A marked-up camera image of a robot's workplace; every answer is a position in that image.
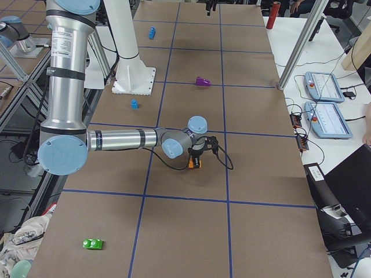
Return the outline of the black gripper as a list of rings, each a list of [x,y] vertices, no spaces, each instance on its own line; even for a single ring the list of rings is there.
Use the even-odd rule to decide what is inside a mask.
[[[200,157],[204,151],[205,151],[204,141],[198,142],[197,144],[193,145],[191,148],[188,148],[188,153],[190,154],[190,157],[193,162],[193,168],[201,167]]]

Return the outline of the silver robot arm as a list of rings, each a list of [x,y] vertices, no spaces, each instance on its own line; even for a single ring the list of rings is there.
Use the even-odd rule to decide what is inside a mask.
[[[208,124],[193,116],[187,127],[171,131],[164,128],[136,130],[93,130],[82,121],[88,38],[95,31],[99,1],[48,1],[46,18],[52,26],[48,116],[41,124],[38,161],[54,175],[80,170],[89,151],[121,151],[161,147],[174,159],[189,153],[198,164],[205,150]],[[140,59],[128,1],[104,1],[112,38],[118,53],[114,93],[149,95],[155,68]]]

